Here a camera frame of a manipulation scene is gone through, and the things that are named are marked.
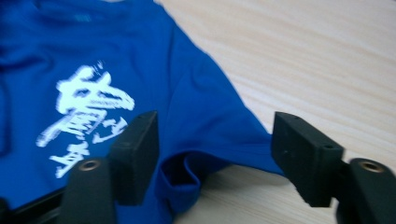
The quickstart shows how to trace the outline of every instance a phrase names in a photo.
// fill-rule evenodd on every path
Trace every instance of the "white print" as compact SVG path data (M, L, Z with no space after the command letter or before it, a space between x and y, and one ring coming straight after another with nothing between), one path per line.
M70 170L82 155L89 155L86 135L99 126L110 128L111 134L101 136L98 132L93 134L94 144L105 142L121 134L128 123L120 118L116 122L114 119L106 119L107 111L113 109L134 109L134 99L125 91L110 86L111 75L103 71L104 65L99 62L96 66L82 65L76 73L67 80L57 83L59 96L56 102L56 110L64 117L50 125L36 139L38 147L46 147L47 144L56 139L60 133L71 133L78 140L84 143L84 153L76 154L74 150L77 146L69 145L66 156L51 156L50 159L66 165L64 168L58 167L56 176L61 178Z
M83 142L79 145L69 145L67 155L63 157L51 156L49 157L52 161L57 161L64 165L64 167L58 166L56 171L56 177L62 178L76 163L84 160L83 156L89 156L90 151L87 149L88 143Z
M118 123L116 123L116 121L114 119L108 119L103 121L103 126L106 128L108 126L111 126L111 135L105 136L105 137L101 137L99 135L99 133L96 133L93 136L92 142L94 144L96 143L102 143L105 142L106 140L119 135L120 133L122 133L125 128L128 126L128 123L125 121L125 119L120 118L120 121Z

